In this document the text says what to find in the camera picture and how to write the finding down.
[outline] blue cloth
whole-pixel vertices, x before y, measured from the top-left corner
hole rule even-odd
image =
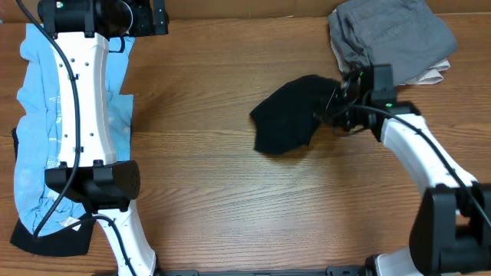
[[[125,38],[124,53],[107,56],[106,90],[110,136],[117,160],[130,158],[130,124],[133,95],[120,95],[134,38]],[[109,42],[109,49],[119,51],[120,39]],[[44,170],[59,166],[61,145],[61,105],[58,71],[50,43],[34,25],[27,25],[26,39],[21,44],[21,56],[29,61],[24,86],[17,100],[26,115],[17,126],[18,158],[15,164],[15,206],[22,224],[33,233],[52,206],[58,194],[44,183]],[[85,213],[80,203],[64,198],[40,232],[54,233],[69,217],[80,218]]]

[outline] black cloth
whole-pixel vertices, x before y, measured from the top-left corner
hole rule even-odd
[[[15,158],[17,159],[18,138],[16,129],[12,130],[12,138],[14,138]],[[89,217],[91,217],[91,214],[87,213],[80,220]],[[89,251],[94,223],[95,221],[85,222],[78,231],[55,232],[51,235],[40,237],[39,241],[34,241],[32,234],[19,219],[10,237],[10,243],[26,252],[41,256],[70,257],[85,255]]]
[[[339,89],[340,82],[318,75],[300,77],[279,88],[250,114],[257,128],[255,150],[283,154],[308,146],[320,124],[315,111]]]

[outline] wood grain surface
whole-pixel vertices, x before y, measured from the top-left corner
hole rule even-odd
[[[491,182],[491,14],[442,18],[459,42],[452,67],[439,84],[402,87],[400,98],[463,168]],[[322,269],[407,244],[420,197],[370,133],[339,138],[322,126],[310,147],[253,150],[257,104],[306,74],[340,78],[324,18],[173,21],[170,30],[137,39],[122,90],[135,95],[138,212],[165,269]],[[9,243],[24,37],[23,24],[0,25],[0,275],[114,270],[99,226],[86,256],[45,258]]]

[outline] cardboard box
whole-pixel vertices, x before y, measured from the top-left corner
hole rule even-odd
[[[344,0],[166,0],[170,19],[327,16]],[[23,0],[36,17],[38,0]],[[491,12],[489,0],[427,0],[434,13]],[[27,22],[14,0],[0,0],[0,19]]]

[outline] garment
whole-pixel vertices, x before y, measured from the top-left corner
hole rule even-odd
[[[279,88],[250,113],[257,128],[255,150],[283,154],[308,146],[320,123],[314,116],[318,103],[339,89],[338,81],[317,75],[300,77]]]
[[[130,121],[133,95],[120,95],[134,38],[125,38],[124,53],[110,53],[106,66],[107,114],[117,160],[130,158]],[[120,49],[120,39],[111,39],[110,50]],[[34,25],[27,25],[21,56],[29,61],[23,87],[17,99],[24,107],[17,127],[18,158],[15,164],[14,194],[19,218],[33,233],[58,194],[44,183],[44,170],[58,166],[61,141],[61,99],[54,54],[46,38]],[[85,214],[82,204],[62,199],[40,236],[64,227]]]
[[[352,69],[346,64],[343,56],[339,52],[339,50],[335,47],[334,42],[331,39],[331,47],[334,55],[336,57],[336,61],[338,61],[339,71],[343,72],[343,74],[349,73]],[[437,84],[443,81],[443,76],[440,74],[441,71],[446,71],[450,69],[450,62],[445,58],[444,60],[438,62],[434,66],[428,68],[423,71],[417,77],[413,77],[412,79],[406,81],[405,84]]]
[[[12,138],[14,139],[15,159],[17,159],[18,138],[16,129],[12,130]],[[80,219],[89,217],[91,217],[91,214],[85,214]],[[78,231],[55,232],[35,241],[32,238],[32,234],[29,233],[19,219],[10,237],[10,243],[23,251],[41,256],[70,257],[85,255],[89,251],[94,223],[95,221],[85,222]]]
[[[457,47],[448,26],[424,0],[350,0],[328,20],[342,71],[345,66],[391,64],[394,85],[417,83]]]

